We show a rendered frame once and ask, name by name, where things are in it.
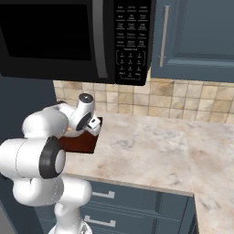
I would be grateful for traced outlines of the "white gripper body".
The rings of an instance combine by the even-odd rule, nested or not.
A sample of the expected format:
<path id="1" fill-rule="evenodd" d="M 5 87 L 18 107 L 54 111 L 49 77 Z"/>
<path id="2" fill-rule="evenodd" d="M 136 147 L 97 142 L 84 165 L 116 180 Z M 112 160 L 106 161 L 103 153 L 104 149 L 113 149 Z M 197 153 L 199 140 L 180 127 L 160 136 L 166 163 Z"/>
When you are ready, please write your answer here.
<path id="1" fill-rule="evenodd" d="M 98 125 L 96 127 L 88 126 L 88 132 L 93 136 L 97 136 L 100 133 L 101 127 Z"/>

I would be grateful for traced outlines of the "dark red-brown tray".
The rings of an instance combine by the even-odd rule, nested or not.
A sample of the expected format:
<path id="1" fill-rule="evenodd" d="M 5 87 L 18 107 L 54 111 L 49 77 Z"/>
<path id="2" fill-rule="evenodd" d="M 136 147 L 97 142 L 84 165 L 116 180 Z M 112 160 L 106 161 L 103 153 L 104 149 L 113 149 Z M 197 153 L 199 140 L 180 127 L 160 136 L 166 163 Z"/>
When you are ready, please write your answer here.
<path id="1" fill-rule="evenodd" d="M 70 153 L 93 154 L 98 136 L 88 132 L 88 126 L 96 127 L 102 125 L 102 118 L 93 116 L 72 124 L 69 130 L 58 140 L 61 148 Z"/>

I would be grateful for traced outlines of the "blue drawer front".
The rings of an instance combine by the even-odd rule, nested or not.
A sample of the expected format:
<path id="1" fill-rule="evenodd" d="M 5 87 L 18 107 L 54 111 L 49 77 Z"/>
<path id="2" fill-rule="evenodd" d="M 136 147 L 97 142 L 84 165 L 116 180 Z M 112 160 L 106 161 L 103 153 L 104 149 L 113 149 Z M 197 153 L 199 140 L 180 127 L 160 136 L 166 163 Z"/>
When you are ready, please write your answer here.
<path id="1" fill-rule="evenodd" d="M 129 208 L 150 212 L 157 211 L 157 193 L 155 191 L 94 181 L 90 181 L 90 184 L 92 193 L 108 193 L 109 191 L 115 193 L 114 199 L 92 195 L 91 202 L 107 207 Z"/>
<path id="2" fill-rule="evenodd" d="M 115 228 L 101 226 L 87 222 L 93 234 L 155 234 L 157 220 L 123 209 L 106 207 L 82 207 L 80 209 L 82 217 L 90 216 L 104 222 L 116 221 Z"/>

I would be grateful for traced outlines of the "dark blue tall cupboard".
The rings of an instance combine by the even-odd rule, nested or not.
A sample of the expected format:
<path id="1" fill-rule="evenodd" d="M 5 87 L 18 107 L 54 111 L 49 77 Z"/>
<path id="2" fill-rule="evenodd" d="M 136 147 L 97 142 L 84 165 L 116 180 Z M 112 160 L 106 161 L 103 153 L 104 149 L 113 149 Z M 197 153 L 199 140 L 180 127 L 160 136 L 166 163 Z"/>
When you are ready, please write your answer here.
<path id="1" fill-rule="evenodd" d="M 52 80 L 0 75 L 0 143 L 22 138 L 25 118 L 55 102 Z M 44 234 L 35 209 L 17 203 L 12 188 L 13 182 L 0 174 L 0 234 Z"/>

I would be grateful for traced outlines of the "black microwave oven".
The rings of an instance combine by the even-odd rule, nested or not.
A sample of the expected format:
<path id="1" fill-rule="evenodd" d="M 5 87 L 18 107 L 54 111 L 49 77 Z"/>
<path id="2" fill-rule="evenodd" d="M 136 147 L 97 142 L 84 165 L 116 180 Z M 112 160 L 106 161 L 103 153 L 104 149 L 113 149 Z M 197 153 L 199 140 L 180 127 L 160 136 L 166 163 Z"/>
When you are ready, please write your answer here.
<path id="1" fill-rule="evenodd" d="M 155 0 L 103 0 L 107 79 L 96 67 L 92 0 L 0 0 L 0 75 L 143 86 Z"/>

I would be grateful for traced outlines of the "blue base cupboard door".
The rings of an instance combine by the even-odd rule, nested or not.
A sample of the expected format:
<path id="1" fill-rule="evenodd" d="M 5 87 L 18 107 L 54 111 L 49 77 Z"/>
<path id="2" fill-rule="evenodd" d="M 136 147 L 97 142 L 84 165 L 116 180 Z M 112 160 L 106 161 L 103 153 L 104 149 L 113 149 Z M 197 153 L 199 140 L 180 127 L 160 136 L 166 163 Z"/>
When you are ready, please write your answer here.
<path id="1" fill-rule="evenodd" d="M 196 234 L 193 197 L 158 192 L 155 211 L 159 215 L 155 234 Z"/>

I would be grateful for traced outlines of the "blue wall cupboard door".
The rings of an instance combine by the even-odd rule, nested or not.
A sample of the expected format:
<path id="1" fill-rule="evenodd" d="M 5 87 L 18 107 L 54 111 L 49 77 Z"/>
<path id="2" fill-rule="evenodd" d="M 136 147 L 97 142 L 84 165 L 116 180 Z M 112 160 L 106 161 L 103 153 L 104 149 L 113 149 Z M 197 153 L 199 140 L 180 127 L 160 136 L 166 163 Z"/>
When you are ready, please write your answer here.
<path id="1" fill-rule="evenodd" d="M 170 5 L 159 67 L 164 5 Z M 151 76 L 234 82 L 234 0 L 156 0 Z"/>

